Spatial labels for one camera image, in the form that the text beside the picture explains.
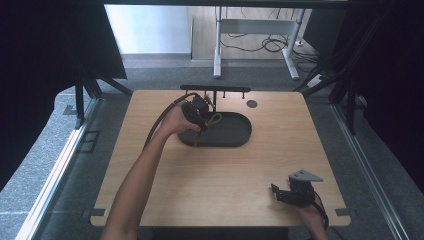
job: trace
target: white panel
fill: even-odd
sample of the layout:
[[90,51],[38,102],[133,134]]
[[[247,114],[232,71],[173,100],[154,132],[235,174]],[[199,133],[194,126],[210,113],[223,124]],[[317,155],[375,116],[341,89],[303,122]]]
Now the white panel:
[[121,54],[191,53],[188,6],[105,5]]

